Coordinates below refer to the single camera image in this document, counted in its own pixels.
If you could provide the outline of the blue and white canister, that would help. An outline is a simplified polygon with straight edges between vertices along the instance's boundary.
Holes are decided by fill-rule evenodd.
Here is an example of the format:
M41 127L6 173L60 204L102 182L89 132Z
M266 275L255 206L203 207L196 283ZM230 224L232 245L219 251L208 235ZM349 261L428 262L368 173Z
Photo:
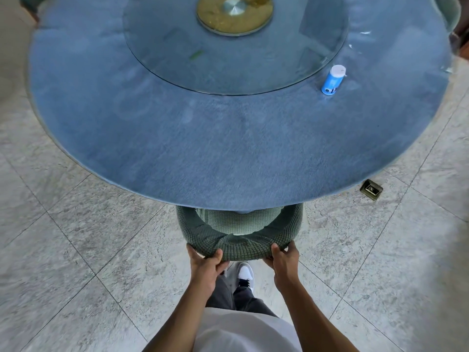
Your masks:
M343 65L332 66L321 88L321 92L328 96L335 94L345 76L346 68Z

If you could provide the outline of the green upholstered chair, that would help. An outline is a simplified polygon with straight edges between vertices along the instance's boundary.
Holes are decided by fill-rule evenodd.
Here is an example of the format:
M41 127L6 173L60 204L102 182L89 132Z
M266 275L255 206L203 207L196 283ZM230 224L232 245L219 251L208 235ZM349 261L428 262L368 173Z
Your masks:
M303 217L303 203L249 213L183 206L175 210L186 242L206 257L221 249L224 261L270 257L273 243L287 248L298 235Z
M38 23L38 8L45 0L19 0L20 6Z
M450 35L460 21L461 5L459 0L433 0L437 10L443 17L445 28Z

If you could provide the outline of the grey trousers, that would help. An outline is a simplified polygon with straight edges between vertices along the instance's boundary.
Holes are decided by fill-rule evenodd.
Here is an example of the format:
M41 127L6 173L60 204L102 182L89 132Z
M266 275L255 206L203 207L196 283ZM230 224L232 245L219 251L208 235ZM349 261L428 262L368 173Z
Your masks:
M216 279L215 289L205 307L277 317L261 299L254 296L252 288L254 288L253 278L238 278L238 285L235 291L232 292L228 286L227 278L224 275L219 275Z

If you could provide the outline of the person's left forearm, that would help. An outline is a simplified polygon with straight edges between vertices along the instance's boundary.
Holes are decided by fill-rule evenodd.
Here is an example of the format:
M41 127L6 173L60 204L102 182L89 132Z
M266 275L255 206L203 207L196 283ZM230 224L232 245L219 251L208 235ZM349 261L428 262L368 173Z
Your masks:
M142 352L192 352L214 287L214 284L190 282L173 313Z

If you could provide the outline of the person's left hand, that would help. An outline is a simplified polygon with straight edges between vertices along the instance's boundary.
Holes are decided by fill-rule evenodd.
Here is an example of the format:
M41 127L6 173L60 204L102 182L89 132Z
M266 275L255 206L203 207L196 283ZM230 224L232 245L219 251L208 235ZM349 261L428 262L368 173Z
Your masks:
M191 265L189 286L201 296L208 298L215 289L216 279L228 268L230 261L224 260L222 264L214 265L213 256L202 257L190 244L186 244L186 249Z

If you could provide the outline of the round glass turntable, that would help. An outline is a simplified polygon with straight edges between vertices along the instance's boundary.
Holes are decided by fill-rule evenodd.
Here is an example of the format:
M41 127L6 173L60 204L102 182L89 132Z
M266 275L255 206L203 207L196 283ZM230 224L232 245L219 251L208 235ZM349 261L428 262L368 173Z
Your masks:
M125 38L132 54L173 85L213 95L254 95L297 84L328 64L344 44L344 0L273 0L259 31L225 36L196 16L198 0L128 0ZM198 50L203 54L190 60Z

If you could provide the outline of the person's right forearm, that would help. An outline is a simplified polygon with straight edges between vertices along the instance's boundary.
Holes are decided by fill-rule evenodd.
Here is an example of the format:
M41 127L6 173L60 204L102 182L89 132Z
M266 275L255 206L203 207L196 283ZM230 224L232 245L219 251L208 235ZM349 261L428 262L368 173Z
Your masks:
M279 291L290 313L302 352L359 352L325 317L299 280L286 280Z

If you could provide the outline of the white shirt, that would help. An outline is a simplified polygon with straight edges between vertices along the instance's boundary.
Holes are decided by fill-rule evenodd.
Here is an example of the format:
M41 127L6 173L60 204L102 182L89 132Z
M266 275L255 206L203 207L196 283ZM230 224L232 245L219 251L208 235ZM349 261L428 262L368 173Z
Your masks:
M205 308L193 352L302 352L295 328L267 314Z

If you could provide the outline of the round blue table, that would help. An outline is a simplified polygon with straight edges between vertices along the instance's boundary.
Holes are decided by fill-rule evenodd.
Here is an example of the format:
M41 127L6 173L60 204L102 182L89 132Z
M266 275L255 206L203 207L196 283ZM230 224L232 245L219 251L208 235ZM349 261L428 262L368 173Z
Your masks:
M38 120L88 172L173 205L242 211L338 193L418 139L452 55L434 0L346 0L346 77L273 94L203 95L158 80L124 44L127 0L50 0L29 52Z

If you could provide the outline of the person's right hand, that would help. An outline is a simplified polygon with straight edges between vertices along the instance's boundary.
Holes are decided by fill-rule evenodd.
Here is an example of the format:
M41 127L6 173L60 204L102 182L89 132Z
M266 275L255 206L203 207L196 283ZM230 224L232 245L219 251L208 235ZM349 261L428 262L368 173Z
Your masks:
M272 255L263 261L274 271L274 283L285 296L301 285L298 276L299 251L294 241L291 241L286 249L282 249L282 260L273 261Z

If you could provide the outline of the brass floor socket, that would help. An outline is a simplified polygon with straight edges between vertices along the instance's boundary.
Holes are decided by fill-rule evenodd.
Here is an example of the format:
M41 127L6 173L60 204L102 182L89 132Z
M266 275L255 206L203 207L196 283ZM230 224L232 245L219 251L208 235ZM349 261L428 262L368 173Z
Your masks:
M378 200L383 190L383 187L373 182L371 179L366 179L360 187L360 192L373 201Z

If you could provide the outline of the white sneaker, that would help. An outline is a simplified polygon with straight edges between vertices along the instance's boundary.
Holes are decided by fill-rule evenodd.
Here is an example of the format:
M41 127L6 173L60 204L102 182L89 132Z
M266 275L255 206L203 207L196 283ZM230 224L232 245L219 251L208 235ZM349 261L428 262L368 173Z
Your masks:
M236 290L250 290L254 292L254 272L248 262L241 262L237 267Z

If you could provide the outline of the gold turntable base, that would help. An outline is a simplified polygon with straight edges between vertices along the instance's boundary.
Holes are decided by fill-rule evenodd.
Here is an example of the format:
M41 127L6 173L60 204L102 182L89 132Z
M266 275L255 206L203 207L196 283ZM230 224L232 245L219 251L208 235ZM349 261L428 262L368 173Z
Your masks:
M198 0L196 16L209 31L243 36L265 27L273 17L273 0Z

